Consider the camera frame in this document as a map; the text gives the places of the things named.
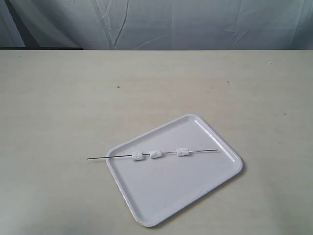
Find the tray rim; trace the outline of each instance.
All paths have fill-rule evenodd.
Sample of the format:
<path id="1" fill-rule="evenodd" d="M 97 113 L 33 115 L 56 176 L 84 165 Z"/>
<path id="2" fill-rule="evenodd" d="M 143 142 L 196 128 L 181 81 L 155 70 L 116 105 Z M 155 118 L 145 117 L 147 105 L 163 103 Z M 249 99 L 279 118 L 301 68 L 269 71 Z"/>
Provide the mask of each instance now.
<path id="1" fill-rule="evenodd" d="M 137 215 L 135 209 L 133 208 L 132 203 L 131 203 L 131 201 L 129 200 L 129 198 L 128 198 L 128 196 L 127 196 L 127 193 L 124 191 L 124 189 L 123 189 L 123 187 L 122 187 L 122 184 L 120 183 L 120 181 L 119 181 L 119 179 L 118 179 L 118 177 L 117 177 L 117 174 L 116 174 L 116 172 L 115 172 L 113 166 L 111 165 L 110 159 L 106 159 L 107 166 L 108 166 L 108 168 L 109 168 L 109 170 L 110 170 L 110 172 L 111 172 L 111 174 L 112 174 L 112 176 L 113 176 L 113 178 L 114 178 L 114 180 L 115 180 L 115 182 L 116 182 L 116 184 L 117 184 L 119 190 L 121 191 L 121 193 L 122 193 L 122 195 L 123 195 L 123 198 L 124 198 L 124 200 L 126 201 L 126 204 L 127 204 L 127 206 L 129 207 L 129 209 L 130 209 L 130 211 L 131 211 L 131 213 L 132 213 L 134 219 L 135 219 L 140 225 L 142 225 L 142 226 L 144 226 L 144 227 L 153 227 L 153 226 L 159 224 L 160 222 L 162 222 L 162 221 L 164 221 L 165 219 L 169 218 L 170 216 L 174 215 L 175 213 L 177 213 L 178 211 L 182 210 L 182 209 L 185 208 L 186 206 L 188 206 L 188 205 L 190 205 L 191 203 L 195 202 L 195 201 L 198 200 L 199 198 L 203 197 L 204 195 L 206 195 L 207 193 L 209 193 L 211 190 L 217 188 L 218 186 L 220 186 L 220 185 L 223 184 L 224 182 L 226 182 L 226 181 L 228 181 L 229 179 L 233 178 L 233 177 L 234 177 L 235 175 L 237 175 L 237 174 L 242 170 L 242 168 L 243 168 L 243 161 L 242 161 L 241 157 L 240 157 L 240 156 L 239 156 L 239 155 L 238 155 L 238 154 L 237 154 L 237 153 L 236 153 L 236 152 L 235 152 L 235 151 L 234 151 L 234 150 L 233 150 L 233 149 L 232 149 L 215 131 L 214 131 L 214 129 L 213 129 L 208 123 L 206 123 L 200 116 L 198 116 L 198 115 L 196 115 L 196 114 L 185 114 L 185 115 L 183 115 L 183 116 L 181 116 L 181 117 L 179 117 L 179 118 L 176 118 L 176 119 L 174 119 L 174 120 L 172 120 L 172 121 L 170 121 L 170 122 L 168 122 L 168 123 L 166 123 L 166 124 L 164 124 L 164 125 L 161 125 L 161 126 L 159 126 L 159 127 L 157 127 L 157 128 L 154 128 L 154 129 L 152 129 L 152 130 L 150 130 L 150 131 L 148 131 L 148 132 L 146 132 L 146 133 L 144 133 L 144 134 L 142 134 L 142 135 L 140 135 L 140 136 L 137 136 L 137 137 L 135 137 L 135 138 L 133 138 L 133 139 L 127 141 L 127 142 L 124 142 L 124 143 L 122 143 L 122 144 L 119 144 L 118 146 L 112 148 L 112 149 L 107 153 L 107 156 L 110 156 L 113 151 L 115 151 L 115 150 L 117 150 L 117 149 L 119 149 L 119 148 L 121 148 L 121 147 L 123 147 L 123 146 L 125 146 L 125 145 L 127 145 L 127 144 L 129 144 L 129 143 L 131 143 L 131 142 L 133 142 L 133 141 L 135 141 L 135 140 L 137 140 L 137 139 L 139 139 L 139 138 L 142 138 L 142 137 L 144 137 L 144 136 L 146 136 L 146 135 L 148 135 L 148 134 L 150 134 L 150 133 L 152 133 L 152 132 L 154 132 L 154 131 L 156 131 L 156 130 L 158 130 L 158 129 L 161 129 L 161 128 L 163 128 L 163 127 L 166 127 L 166 126 L 168 126 L 168 125 L 170 125 L 170 124 L 172 124 L 172 123 L 174 123 L 174 122 L 176 122 L 176 121 L 178 121 L 178 120 L 180 120 L 180 119 L 184 119 L 184 118 L 186 118 L 186 117 L 190 117 L 190 119 L 191 119 L 191 118 L 198 119 L 199 121 L 202 122 L 203 125 L 206 125 L 206 126 L 208 127 L 208 129 L 210 130 L 210 134 L 213 135 L 213 137 L 214 137 L 215 139 L 217 139 L 221 144 L 223 144 L 223 146 L 224 146 L 225 148 L 227 148 L 227 151 L 228 151 L 229 153 L 231 153 L 233 156 L 235 156 L 235 157 L 237 158 L 237 160 L 239 161 L 239 167 L 238 167 L 237 171 L 234 171 L 234 173 L 232 174 L 232 176 L 230 176 L 229 178 L 225 179 L 223 182 L 220 182 L 218 185 L 216 185 L 216 186 L 214 186 L 214 187 L 207 187 L 205 190 L 199 191 L 198 193 L 195 194 L 195 196 L 194 196 L 193 198 L 190 198 L 190 200 L 189 200 L 186 204 L 181 205 L 179 208 L 173 210 L 170 214 L 168 214 L 168 215 L 166 215 L 166 216 L 163 216 L 163 217 L 161 217 L 161 218 L 157 218 L 157 219 L 155 219 L 155 220 L 153 220 L 153 221 L 143 221 L 143 220 L 140 219 L 140 217 Z"/>

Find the skewered marshmallow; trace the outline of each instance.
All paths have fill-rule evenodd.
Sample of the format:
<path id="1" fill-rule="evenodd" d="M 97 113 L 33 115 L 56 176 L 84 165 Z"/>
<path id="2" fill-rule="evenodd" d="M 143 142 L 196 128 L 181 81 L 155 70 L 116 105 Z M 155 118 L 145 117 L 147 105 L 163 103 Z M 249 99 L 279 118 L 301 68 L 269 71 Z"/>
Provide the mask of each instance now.
<path id="1" fill-rule="evenodd" d="M 132 152 L 132 160 L 133 161 L 141 161 L 144 159 L 145 159 L 145 156 L 142 155 L 142 152 Z"/>
<path id="2" fill-rule="evenodd" d="M 176 149 L 176 155 L 179 157 L 188 156 L 189 155 L 189 149 L 188 148 L 178 148 L 178 149 Z"/>
<path id="3" fill-rule="evenodd" d="M 151 159 L 162 157 L 162 152 L 160 150 L 152 150 L 149 152 L 149 154 Z"/>

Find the table surface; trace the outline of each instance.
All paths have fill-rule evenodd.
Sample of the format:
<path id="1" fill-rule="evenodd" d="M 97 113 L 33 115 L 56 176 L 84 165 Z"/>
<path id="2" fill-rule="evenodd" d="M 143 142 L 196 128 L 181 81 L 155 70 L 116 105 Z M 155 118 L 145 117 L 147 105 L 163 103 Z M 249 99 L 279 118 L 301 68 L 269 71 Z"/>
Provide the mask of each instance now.
<path id="1" fill-rule="evenodd" d="M 312 234 L 313 51 L 0 51 L 0 234 Z M 154 228 L 111 148 L 197 114 L 242 173 Z"/>

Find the white tray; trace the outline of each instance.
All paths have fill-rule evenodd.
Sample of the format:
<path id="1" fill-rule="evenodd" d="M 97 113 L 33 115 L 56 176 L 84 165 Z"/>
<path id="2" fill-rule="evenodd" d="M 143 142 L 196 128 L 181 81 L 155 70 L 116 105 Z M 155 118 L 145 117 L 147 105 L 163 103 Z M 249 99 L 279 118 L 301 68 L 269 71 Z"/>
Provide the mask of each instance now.
<path id="1" fill-rule="evenodd" d="M 152 227 L 183 209 L 242 169 L 240 157 L 197 115 L 184 115 L 113 148 L 108 156 L 133 151 L 220 149 L 134 162 L 107 159 L 109 169 L 135 220 Z"/>

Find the metal skewer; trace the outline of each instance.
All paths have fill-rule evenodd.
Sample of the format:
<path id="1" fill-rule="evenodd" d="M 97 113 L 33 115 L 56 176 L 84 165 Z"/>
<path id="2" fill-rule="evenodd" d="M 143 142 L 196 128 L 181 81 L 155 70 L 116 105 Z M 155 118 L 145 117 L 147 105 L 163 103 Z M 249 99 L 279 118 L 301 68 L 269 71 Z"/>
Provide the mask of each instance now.
<path id="1" fill-rule="evenodd" d="M 208 150 L 193 150 L 189 151 L 189 153 L 199 153 L 199 152 L 215 152 L 219 151 L 219 149 L 208 149 Z M 162 154 L 174 154 L 176 152 L 162 152 Z M 120 157 L 131 157 L 132 155 L 119 155 L 119 156 L 110 156 L 110 157 L 97 157 L 97 158 L 87 158 L 87 160 L 91 159 L 100 159 L 100 158 L 120 158 Z"/>

